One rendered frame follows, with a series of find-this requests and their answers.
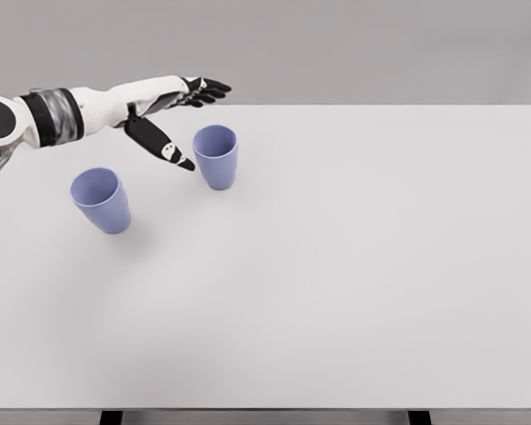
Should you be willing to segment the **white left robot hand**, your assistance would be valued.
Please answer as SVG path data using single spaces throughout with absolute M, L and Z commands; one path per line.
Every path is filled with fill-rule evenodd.
M 194 171 L 194 162 L 148 117 L 178 106 L 201 108 L 225 98 L 231 90 L 210 78 L 170 75 L 120 84 L 109 92 L 126 107 L 126 118 L 118 126 L 129 138 L 155 158 Z

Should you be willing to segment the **lavender plastic cup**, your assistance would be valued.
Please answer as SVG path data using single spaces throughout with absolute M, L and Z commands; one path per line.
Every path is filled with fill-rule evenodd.
M 94 167 L 81 172 L 73 179 L 69 194 L 73 204 L 105 234 L 116 235 L 129 227 L 127 193 L 110 168 Z
M 210 188 L 229 189 L 238 167 L 238 142 L 233 130 L 221 125 L 201 128 L 192 148 L 198 168 Z

